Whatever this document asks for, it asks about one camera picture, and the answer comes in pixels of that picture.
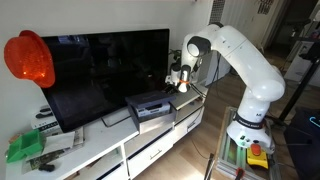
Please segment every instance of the drawer handle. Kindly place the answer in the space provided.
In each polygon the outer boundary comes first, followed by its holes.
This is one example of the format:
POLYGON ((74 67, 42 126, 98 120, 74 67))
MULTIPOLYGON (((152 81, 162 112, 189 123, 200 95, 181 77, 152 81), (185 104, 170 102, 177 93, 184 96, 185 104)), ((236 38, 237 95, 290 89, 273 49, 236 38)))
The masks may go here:
POLYGON ((157 154, 150 156, 150 160, 153 159, 154 157, 156 157, 158 154, 160 154, 162 152, 162 150, 158 149, 157 154))
POLYGON ((196 124, 196 122, 193 121, 191 124, 189 124, 188 129, 191 128, 191 127, 192 127, 193 125, 195 125, 195 124, 196 124))

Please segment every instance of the red button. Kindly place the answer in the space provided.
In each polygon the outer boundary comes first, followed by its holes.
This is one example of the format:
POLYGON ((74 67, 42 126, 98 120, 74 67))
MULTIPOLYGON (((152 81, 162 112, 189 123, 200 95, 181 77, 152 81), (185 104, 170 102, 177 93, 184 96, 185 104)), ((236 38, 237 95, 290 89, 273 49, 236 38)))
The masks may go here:
POLYGON ((251 144, 251 152, 255 156, 259 156, 261 154, 261 147, 259 144, 251 144))

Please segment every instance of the paper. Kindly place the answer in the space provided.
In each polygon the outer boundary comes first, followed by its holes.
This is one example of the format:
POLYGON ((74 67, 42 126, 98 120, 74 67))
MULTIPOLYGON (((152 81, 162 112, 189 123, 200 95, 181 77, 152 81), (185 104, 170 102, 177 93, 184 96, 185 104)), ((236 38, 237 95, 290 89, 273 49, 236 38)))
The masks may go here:
MULTIPOLYGON (((84 146, 83 128, 79 128, 73 133, 74 133, 74 139, 72 140, 73 141, 72 148, 67 147, 67 148, 55 150, 55 151, 52 151, 52 152, 46 153, 46 154, 44 153, 45 152, 44 151, 43 153, 39 153, 39 154, 36 154, 34 156, 30 156, 30 157, 28 156, 25 159, 24 163, 23 163, 22 173, 25 174, 25 173, 27 173, 29 171, 38 169, 41 164, 46 164, 48 162, 51 162, 51 161, 53 161, 55 159, 58 159, 58 158, 60 158, 62 156, 65 156, 65 155, 67 155, 69 153, 72 153, 73 151, 83 147, 84 146)), ((61 136, 61 135, 66 135, 66 134, 58 134, 58 135, 55 135, 55 136, 63 138, 63 136, 61 136)))
POLYGON ((47 137, 42 155, 73 147, 75 132, 47 137))

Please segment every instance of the green box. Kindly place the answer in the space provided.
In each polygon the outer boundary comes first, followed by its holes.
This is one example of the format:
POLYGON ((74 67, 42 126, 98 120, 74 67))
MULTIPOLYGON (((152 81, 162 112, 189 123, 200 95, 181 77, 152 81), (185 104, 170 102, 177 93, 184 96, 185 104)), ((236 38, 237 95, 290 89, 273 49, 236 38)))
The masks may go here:
POLYGON ((22 146, 21 150, 26 155, 30 156, 34 153, 42 151, 43 140, 38 129, 30 131, 22 135, 22 146))
POLYGON ((13 143, 10 144, 7 163, 19 161, 24 157, 26 157, 26 154, 21 151, 21 145, 22 145, 21 136, 17 140, 15 140, 13 143))
POLYGON ((20 136, 9 146, 7 163, 15 162, 42 151, 43 138, 38 129, 20 136))

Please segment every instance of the doorway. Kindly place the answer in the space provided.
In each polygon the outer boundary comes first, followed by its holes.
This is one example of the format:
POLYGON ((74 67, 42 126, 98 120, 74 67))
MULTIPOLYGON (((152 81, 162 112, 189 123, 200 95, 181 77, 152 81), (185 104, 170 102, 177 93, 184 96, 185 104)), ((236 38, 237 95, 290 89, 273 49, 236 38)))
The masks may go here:
POLYGON ((292 50, 296 38, 306 31, 304 26, 310 23, 310 14, 318 0, 289 0, 280 26, 267 51, 275 56, 286 58, 292 50))

